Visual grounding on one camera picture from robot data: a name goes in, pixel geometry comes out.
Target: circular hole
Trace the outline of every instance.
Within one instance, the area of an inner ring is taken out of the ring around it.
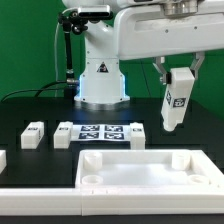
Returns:
[[[100,185],[103,184],[103,178],[97,175],[88,175],[82,178],[84,185]]]

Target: black label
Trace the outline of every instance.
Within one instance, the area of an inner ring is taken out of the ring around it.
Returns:
[[[59,128],[59,131],[67,131],[68,128]]]
[[[134,131],[134,132],[142,132],[142,129],[141,128],[133,128],[132,131]]]
[[[170,103],[171,103],[171,99],[172,99],[171,94],[170,94],[170,92],[168,91],[168,92],[167,92],[167,95],[166,95],[166,100],[167,100],[167,102],[168,102],[169,105],[170,105]]]
[[[107,66],[105,65],[104,62],[102,62],[102,64],[98,68],[97,72],[100,72],[100,73],[108,73],[109,72],[107,69]]]
[[[38,128],[28,128],[29,131],[36,131]]]
[[[98,139],[99,138],[99,132],[93,132],[93,133],[80,133],[79,139]]]
[[[124,134],[105,132],[104,133],[104,139],[107,139],[107,140],[124,140]]]
[[[106,125],[105,131],[112,131],[112,132],[123,132],[122,126],[115,126],[115,125]]]
[[[186,102],[186,98],[174,99],[173,107],[174,108],[184,107],[185,106],[185,102]]]
[[[99,131],[99,125],[83,125],[81,131]]]

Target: black cable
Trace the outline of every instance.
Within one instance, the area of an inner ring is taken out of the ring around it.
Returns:
[[[9,93],[9,94],[5,95],[5,96],[1,99],[1,103],[2,103],[6,98],[8,98],[9,96],[11,96],[11,95],[15,95],[15,94],[18,94],[18,93],[37,92],[37,91],[40,91],[40,92],[43,92],[43,91],[55,91],[55,90],[61,90],[61,89],[64,89],[64,88],[19,90],[19,91],[15,91],[15,92],[12,92],[12,93]]]
[[[57,85],[57,84],[65,84],[65,83],[66,83],[66,81],[55,81],[55,82],[51,82],[47,85],[44,85],[41,89],[39,89],[37,91],[37,93],[34,95],[34,97],[38,97],[43,92],[44,89],[47,89],[50,86],[54,86],[54,85]]]
[[[149,88],[149,83],[148,83],[148,80],[147,80],[147,78],[146,78],[145,68],[144,68],[144,65],[143,65],[142,60],[140,60],[140,63],[141,63],[142,72],[143,72],[143,76],[144,76],[145,83],[146,83],[146,88],[147,88],[149,97],[151,97],[151,92],[150,92],[150,88]]]

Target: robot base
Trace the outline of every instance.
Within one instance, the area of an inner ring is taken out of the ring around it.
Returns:
[[[117,110],[120,108],[127,108],[130,105],[130,98],[123,99],[121,102],[118,103],[111,103],[111,104],[100,104],[100,103],[88,103],[80,100],[76,100],[75,98],[75,107],[77,108],[84,108],[89,110]]]

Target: cable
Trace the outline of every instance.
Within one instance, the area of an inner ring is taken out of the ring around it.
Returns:
[[[59,26],[57,24],[55,37],[54,37],[54,66],[55,66],[55,81],[57,82],[59,79],[59,72],[58,72],[58,33],[59,33]]]
[[[62,90],[64,88],[54,88],[54,89],[27,89],[27,90],[19,90],[19,91],[15,91],[15,92],[12,92],[12,93],[9,93],[7,95],[5,95],[2,99],[1,99],[1,103],[6,99],[8,98],[9,96],[11,95],[15,95],[15,94],[18,94],[18,93],[26,93],[26,92],[37,92],[37,91],[55,91],[55,90]]]
[[[147,91],[148,91],[149,97],[151,97],[151,92],[150,92],[150,88],[149,88],[149,83],[148,83],[148,80],[147,80],[147,78],[146,78],[146,73],[145,73],[145,69],[144,69],[143,61],[142,61],[142,60],[140,60],[140,63],[141,63],[142,72],[143,72],[143,76],[144,76],[145,83],[146,83],[146,88],[147,88]]]
[[[47,89],[50,86],[54,86],[54,85],[57,85],[57,84],[65,84],[65,83],[66,83],[66,81],[55,81],[55,82],[51,82],[51,83],[43,86],[41,89],[39,89],[37,91],[37,93],[35,94],[34,97],[38,97],[43,92],[44,89]]]
[[[67,12],[70,12],[72,10],[77,10],[77,7],[66,9],[62,12],[62,14],[65,14]],[[54,37],[54,67],[55,67],[55,81],[57,82],[59,79],[59,69],[58,69],[58,34],[59,34],[59,27],[60,24],[57,23],[56,31],[55,31],[55,37]]]

